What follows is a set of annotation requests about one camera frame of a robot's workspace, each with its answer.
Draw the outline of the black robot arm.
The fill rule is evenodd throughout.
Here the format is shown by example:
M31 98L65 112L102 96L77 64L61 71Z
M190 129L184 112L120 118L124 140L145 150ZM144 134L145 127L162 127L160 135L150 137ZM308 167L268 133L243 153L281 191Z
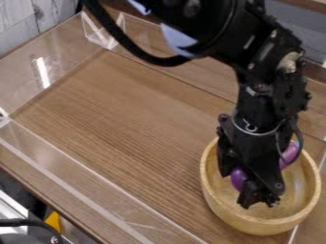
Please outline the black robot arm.
M211 57L233 70L232 113L219 116L217 169L239 191L247 209L273 206L285 192L281 166L291 139L300 138L297 113L311 94L303 77L300 39L265 13L263 0L126 0L160 24L182 57Z

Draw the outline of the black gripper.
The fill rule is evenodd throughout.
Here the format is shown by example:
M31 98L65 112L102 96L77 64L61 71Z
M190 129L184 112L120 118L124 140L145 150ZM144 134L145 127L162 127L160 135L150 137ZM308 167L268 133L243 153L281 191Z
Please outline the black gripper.
M239 124L235 118L233 114L224 113L217 117L219 173L227 177L232 169L239 167L247 174L248 179L235 184L239 191L236 204L244 210L257 203L273 208L280 204L280 196L285 192L279 159L291 140L299 142L299 154L303 148L301 133L296 125L297 116L280 120L269 132L247 131L245 121Z

